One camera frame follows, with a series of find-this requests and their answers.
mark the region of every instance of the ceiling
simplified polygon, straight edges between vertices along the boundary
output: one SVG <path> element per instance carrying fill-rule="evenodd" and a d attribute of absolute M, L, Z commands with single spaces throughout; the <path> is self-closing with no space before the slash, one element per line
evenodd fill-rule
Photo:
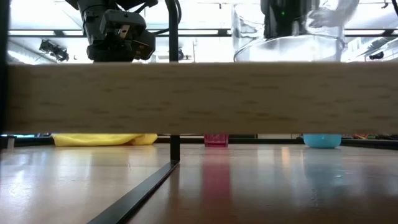
<path fill-rule="evenodd" d="M 216 0 L 180 0 L 182 21 L 180 29 L 229 29 L 231 27 L 231 2 L 257 1 L 216 1 Z M 358 10 L 346 28 L 350 29 L 384 29 L 398 27 L 398 17 L 392 4 L 386 8 L 381 0 L 361 0 Z M 168 12 L 164 1 L 146 8 L 141 12 L 145 17 L 148 29 L 164 29 L 168 26 Z M 80 13 L 64 0 L 12 0 L 10 29 L 29 30 L 81 30 Z M 56 44 L 66 47 L 70 62 L 88 63 L 85 38 L 51 38 Z M 37 52 L 41 38 L 11 37 L 11 41 L 30 51 Z M 156 54 L 167 55 L 169 40 L 157 38 Z M 233 50 L 231 38 L 227 37 L 181 37 L 180 47 L 185 55 L 191 55 L 196 62 L 232 61 Z"/>

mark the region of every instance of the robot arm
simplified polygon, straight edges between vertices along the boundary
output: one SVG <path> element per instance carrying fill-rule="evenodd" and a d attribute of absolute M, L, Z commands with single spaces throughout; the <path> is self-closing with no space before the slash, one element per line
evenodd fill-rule
<path fill-rule="evenodd" d="M 147 60 L 155 51 L 155 35 L 146 30 L 145 19 L 130 9 L 142 3 L 155 6 L 157 0 L 66 0 L 78 9 L 87 36 L 88 58 L 94 62 Z"/>

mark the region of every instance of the wood grain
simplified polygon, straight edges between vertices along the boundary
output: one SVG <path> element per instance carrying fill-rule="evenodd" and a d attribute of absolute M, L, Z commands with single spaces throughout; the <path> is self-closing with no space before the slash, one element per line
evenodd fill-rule
<path fill-rule="evenodd" d="M 10 66 L 9 133 L 398 133 L 396 63 Z"/>

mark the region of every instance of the wooden board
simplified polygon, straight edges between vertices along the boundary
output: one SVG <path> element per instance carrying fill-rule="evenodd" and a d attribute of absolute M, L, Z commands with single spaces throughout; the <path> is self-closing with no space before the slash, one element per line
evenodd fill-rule
<path fill-rule="evenodd" d="M 398 133 L 397 63 L 107 63 L 10 71 L 10 133 Z"/>

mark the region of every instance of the teal bowl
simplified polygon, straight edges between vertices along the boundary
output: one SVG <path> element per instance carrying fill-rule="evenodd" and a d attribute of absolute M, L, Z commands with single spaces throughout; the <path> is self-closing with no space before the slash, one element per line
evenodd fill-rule
<path fill-rule="evenodd" d="M 317 149 L 334 149 L 341 144 L 340 134 L 304 134 L 304 143 Z"/>

